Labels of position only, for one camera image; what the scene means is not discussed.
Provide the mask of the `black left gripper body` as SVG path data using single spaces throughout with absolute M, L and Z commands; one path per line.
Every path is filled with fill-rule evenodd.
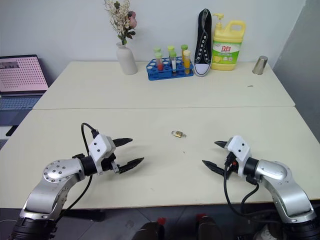
M 115 163 L 116 156 L 112 153 L 109 157 L 104 158 L 102 160 L 102 170 L 106 171 L 114 171 L 114 173 L 120 173 L 120 165 Z

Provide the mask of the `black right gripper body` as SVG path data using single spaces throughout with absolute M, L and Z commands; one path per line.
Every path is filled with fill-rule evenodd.
M 238 172 L 239 164 L 236 159 L 237 159 L 237 157 L 235 156 L 235 154 L 233 152 L 228 153 L 228 155 L 226 157 L 226 161 L 224 163 L 224 165 L 226 167 L 226 169 L 224 170 L 226 179 L 229 179 L 229 177 L 232 173 Z

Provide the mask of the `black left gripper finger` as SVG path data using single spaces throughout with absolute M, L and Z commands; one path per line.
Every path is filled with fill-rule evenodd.
M 144 160 L 144 157 L 136 158 L 134 160 L 129 161 L 127 164 L 123 166 L 119 166 L 119 174 L 125 173 L 127 171 L 130 171 L 131 169 L 135 168 L 137 165 L 139 165 Z
M 112 141 L 113 141 L 115 147 L 117 148 L 117 147 L 120 147 L 120 146 L 123 146 L 123 145 L 126 145 L 126 144 L 132 142 L 133 139 L 132 138 L 117 138 L 117 139 L 113 139 Z

